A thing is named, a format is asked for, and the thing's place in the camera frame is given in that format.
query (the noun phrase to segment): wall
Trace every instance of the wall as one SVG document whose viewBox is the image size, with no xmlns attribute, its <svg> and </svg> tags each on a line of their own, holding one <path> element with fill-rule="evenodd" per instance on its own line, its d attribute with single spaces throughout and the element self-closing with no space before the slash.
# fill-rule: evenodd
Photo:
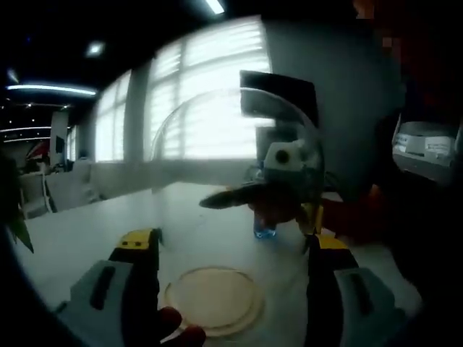
<svg viewBox="0 0 463 347">
<path fill-rule="evenodd" d="M 22 168 L 26 164 L 27 152 L 29 152 L 33 145 L 33 143 L 26 142 L 7 142 L 3 144 L 2 150 L 8 158 L 16 161 L 16 166 L 18 168 Z"/>
<path fill-rule="evenodd" d="M 399 68 L 362 27 L 264 24 L 273 73 L 315 85 L 326 169 L 358 191 L 375 157 L 375 125 L 402 104 Z"/>
</svg>

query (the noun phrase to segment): window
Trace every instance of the window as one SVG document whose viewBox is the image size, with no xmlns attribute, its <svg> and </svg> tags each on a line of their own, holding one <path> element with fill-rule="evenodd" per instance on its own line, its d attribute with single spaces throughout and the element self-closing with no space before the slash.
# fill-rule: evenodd
<svg viewBox="0 0 463 347">
<path fill-rule="evenodd" d="M 95 160 L 124 160 L 124 116 L 130 72 L 103 92 L 96 111 Z"/>
<path fill-rule="evenodd" d="M 259 18 L 245 18 L 210 27 L 170 44 L 158 52 L 151 64 L 145 107 L 144 155 L 150 160 L 153 140 L 169 114 L 186 100 L 201 93 L 239 87 L 239 71 L 270 72 L 263 26 Z M 168 158 L 253 158 L 255 127 L 271 120 L 240 122 L 233 137 L 212 137 L 211 123 L 230 124 L 239 108 L 231 100 L 230 112 L 214 119 L 205 105 L 189 110 L 180 124 L 170 124 L 162 153 Z"/>
<path fill-rule="evenodd" d="M 76 135 L 77 127 L 73 127 L 67 135 L 66 158 L 70 161 L 76 160 Z"/>
</svg>

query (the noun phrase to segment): desk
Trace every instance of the desk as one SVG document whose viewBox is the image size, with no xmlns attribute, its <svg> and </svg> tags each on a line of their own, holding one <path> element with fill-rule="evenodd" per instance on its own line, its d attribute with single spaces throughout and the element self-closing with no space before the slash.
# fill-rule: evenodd
<svg viewBox="0 0 463 347">
<path fill-rule="evenodd" d="M 262 343 L 251 343 L 251 346 L 302 346 L 308 279 L 306 262 L 302 256 L 295 256 L 295 250 L 303 242 L 295 223 L 279 226 L 278 242 L 257 240 L 252 235 L 253 216 L 247 207 L 208 210 L 198 205 L 202 197 L 217 189 L 175 183 L 155 194 L 145 190 L 28 220 L 35 254 L 18 244 L 17 256 L 38 293 L 50 307 L 55 307 L 69 299 L 70 286 L 94 262 L 109 257 L 121 236 L 134 229 L 160 226 L 165 241 L 160 252 L 161 293 L 168 282 L 177 279 L 186 268 L 233 265 L 251 272 L 256 282 L 266 287 L 265 314 L 249 332 L 252 335 L 245 337 L 252 340 L 258 334 Z M 214 247 L 205 248 L 205 240 L 209 246 L 216 245 L 216 251 Z M 224 245 L 228 252 L 223 252 Z M 381 252 L 384 253 L 384 249 L 359 249 L 357 253 L 364 259 L 357 258 L 357 261 L 361 265 L 376 264 L 376 270 L 386 271 L 386 284 L 401 290 L 404 280 L 395 283 L 396 278 L 401 278 L 396 269 L 391 280 L 390 272 L 395 265 Z M 378 253 L 381 258 L 375 259 Z M 269 261 L 269 254 L 278 257 Z M 284 287 L 283 293 L 281 282 L 291 283 Z"/>
</svg>

